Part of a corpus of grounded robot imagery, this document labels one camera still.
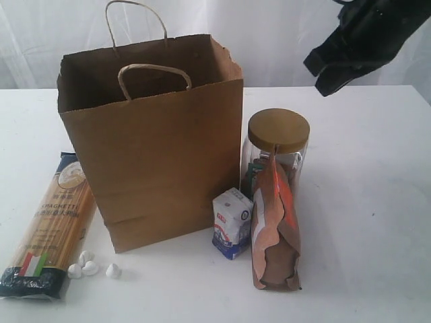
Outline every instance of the spaghetti package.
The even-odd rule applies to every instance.
[[[0,297],[59,299],[67,268],[96,204],[76,154],[61,162],[0,280]]]
[[[257,289],[300,289],[300,234],[286,172],[274,152],[257,174],[251,223],[253,283]]]

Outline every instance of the marshmallow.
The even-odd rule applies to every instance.
[[[87,261],[90,261],[93,259],[94,259],[94,253],[92,253],[91,251],[88,251],[88,250],[84,250],[79,255],[78,265],[80,265],[81,267],[84,267],[86,265]]]
[[[116,264],[110,264],[106,270],[106,276],[112,279],[118,279],[121,275],[121,269]]]
[[[82,269],[78,264],[71,264],[67,269],[67,276],[70,279],[79,279],[82,276]]]
[[[82,268],[82,273],[85,276],[95,275],[99,271],[99,265],[94,261],[87,261],[86,265]]]

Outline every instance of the white wall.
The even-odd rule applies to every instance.
[[[302,64],[338,25],[331,0],[140,0],[169,36],[210,33],[244,70],[246,86],[314,85]],[[0,0],[0,88],[55,87],[64,54],[110,46],[107,0]],[[119,44],[161,38],[151,12],[110,7]],[[431,102],[431,23],[386,67],[353,84],[412,84]]]

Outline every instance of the wooden lid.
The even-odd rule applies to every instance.
[[[248,122],[248,139],[263,151],[278,146],[278,153],[300,151],[308,141],[310,125],[301,115],[285,109],[266,109]]]

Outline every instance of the blue and white carton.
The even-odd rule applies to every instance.
[[[227,259],[235,259],[250,244],[253,202],[236,188],[213,200],[213,245]]]

